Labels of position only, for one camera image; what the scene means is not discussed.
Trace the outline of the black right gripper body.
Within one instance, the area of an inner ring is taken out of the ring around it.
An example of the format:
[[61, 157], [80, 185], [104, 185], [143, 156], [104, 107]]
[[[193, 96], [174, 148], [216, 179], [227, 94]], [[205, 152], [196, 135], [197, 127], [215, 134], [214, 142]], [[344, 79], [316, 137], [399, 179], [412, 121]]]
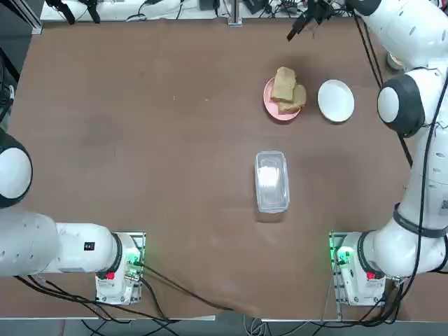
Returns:
[[303, 14], [308, 20], [329, 20], [332, 16], [345, 16], [347, 8], [341, 1], [309, 0]]

